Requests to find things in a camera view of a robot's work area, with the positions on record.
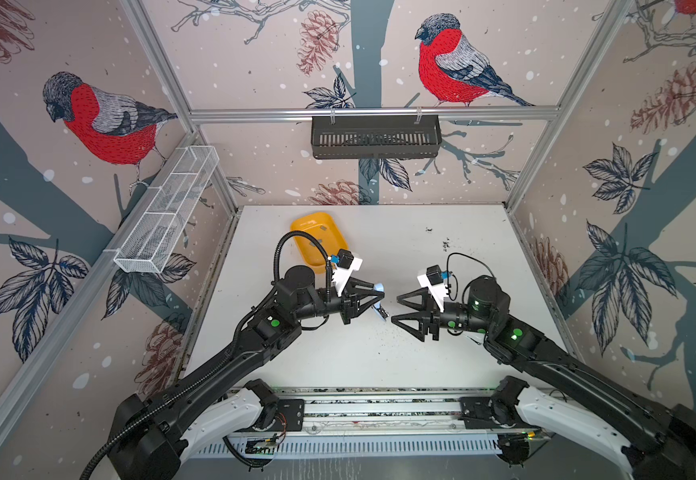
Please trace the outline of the light blue stapler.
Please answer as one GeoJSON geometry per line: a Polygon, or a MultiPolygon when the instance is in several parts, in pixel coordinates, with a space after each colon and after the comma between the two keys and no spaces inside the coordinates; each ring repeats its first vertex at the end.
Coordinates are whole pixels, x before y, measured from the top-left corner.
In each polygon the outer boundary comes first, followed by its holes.
{"type": "MultiPolygon", "coordinates": [[[[381,283],[375,284],[373,287],[375,292],[385,293],[384,286],[381,283]]],[[[378,300],[373,306],[375,313],[383,320],[386,321],[389,318],[387,310],[383,307],[382,301],[378,300]]]]}

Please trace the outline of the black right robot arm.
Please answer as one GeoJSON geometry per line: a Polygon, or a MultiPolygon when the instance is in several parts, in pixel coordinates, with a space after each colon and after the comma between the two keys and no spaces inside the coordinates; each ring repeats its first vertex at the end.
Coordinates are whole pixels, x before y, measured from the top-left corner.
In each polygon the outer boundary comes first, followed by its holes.
{"type": "Polygon", "coordinates": [[[482,275],[448,300],[443,276],[423,274],[419,289],[398,296],[408,313],[393,324],[418,340],[442,329],[480,333],[499,363],[563,394],[551,395],[513,376],[490,399],[491,416],[503,426],[524,423],[549,430],[619,466],[633,479],[696,479],[696,413],[668,408],[609,380],[568,354],[544,333],[509,312],[510,297],[496,279],[482,275]]]}

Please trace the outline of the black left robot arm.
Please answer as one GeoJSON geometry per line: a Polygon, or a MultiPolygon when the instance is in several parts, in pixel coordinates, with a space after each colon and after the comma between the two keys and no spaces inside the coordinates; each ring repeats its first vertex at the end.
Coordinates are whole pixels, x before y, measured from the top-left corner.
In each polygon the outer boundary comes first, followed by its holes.
{"type": "Polygon", "coordinates": [[[306,265],[283,271],[282,250],[292,238],[319,244],[304,231],[286,233],[274,251],[270,291],[239,321],[230,343],[166,389],[147,399],[133,394],[123,401],[107,443],[85,466],[82,478],[91,478],[103,459],[111,461],[122,479],[174,478],[193,444],[189,429],[213,405],[228,411],[221,427],[223,435],[250,428],[259,418],[272,420],[278,399],[265,382],[250,381],[230,399],[225,394],[297,340],[307,329],[305,320],[338,315],[344,324],[350,324],[384,298],[373,283],[354,277],[360,260],[345,249],[331,256],[323,246],[317,247],[325,262],[322,288],[316,287],[315,273],[306,265]]]}

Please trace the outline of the yellow plastic tray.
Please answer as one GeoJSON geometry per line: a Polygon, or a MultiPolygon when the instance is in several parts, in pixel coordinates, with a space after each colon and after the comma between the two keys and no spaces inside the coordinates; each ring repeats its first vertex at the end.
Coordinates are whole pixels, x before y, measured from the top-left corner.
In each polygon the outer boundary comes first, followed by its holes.
{"type": "MultiPolygon", "coordinates": [[[[341,249],[349,249],[334,219],[326,212],[316,212],[301,217],[292,222],[290,230],[302,231],[315,238],[325,249],[328,256],[337,255],[341,249]]],[[[315,273],[324,273],[326,261],[315,244],[303,237],[296,237],[295,240],[305,263],[312,268],[315,273]]]]}

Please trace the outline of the aluminium top crossbar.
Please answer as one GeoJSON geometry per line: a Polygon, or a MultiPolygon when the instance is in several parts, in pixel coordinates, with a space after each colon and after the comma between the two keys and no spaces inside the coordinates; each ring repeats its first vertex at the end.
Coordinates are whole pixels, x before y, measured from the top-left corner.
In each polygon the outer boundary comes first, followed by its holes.
{"type": "Polygon", "coordinates": [[[440,120],[540,120],[556,119],[561,109],[556,106],[477,106],[477,107],[404,107],[353,109],[242,109],[193,110],[189,119],[196,125],[230,123],[304,122],[316,117],[330,120],[338,117],[435,115],[440,120]]]}

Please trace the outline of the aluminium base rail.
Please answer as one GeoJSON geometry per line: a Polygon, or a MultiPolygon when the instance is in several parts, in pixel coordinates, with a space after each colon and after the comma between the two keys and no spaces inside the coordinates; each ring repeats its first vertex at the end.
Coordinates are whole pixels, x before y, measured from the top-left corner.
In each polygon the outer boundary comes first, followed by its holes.
{"type": "Polygon", "coordinates": [[[231,390],[188,423],[182,462],[423,455],[524,458],[552,439],[518,421],[500,426],[489,389],[231,390]]]}

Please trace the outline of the aluminium frame corner post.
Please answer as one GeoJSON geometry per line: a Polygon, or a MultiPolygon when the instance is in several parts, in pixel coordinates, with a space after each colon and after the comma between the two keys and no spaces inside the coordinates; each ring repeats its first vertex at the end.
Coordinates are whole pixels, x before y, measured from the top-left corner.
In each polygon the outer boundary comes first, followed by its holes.
{"type": "Polygon", "coordinates": [[[210,141],[193,119],[191,94],[181,77],[182,61],[174,46],[177,36],[170,20],[174,7],[162,1],[122,1],[121,4],[182,128],[192,135],[196,144],[208,146],[210,141]]]}

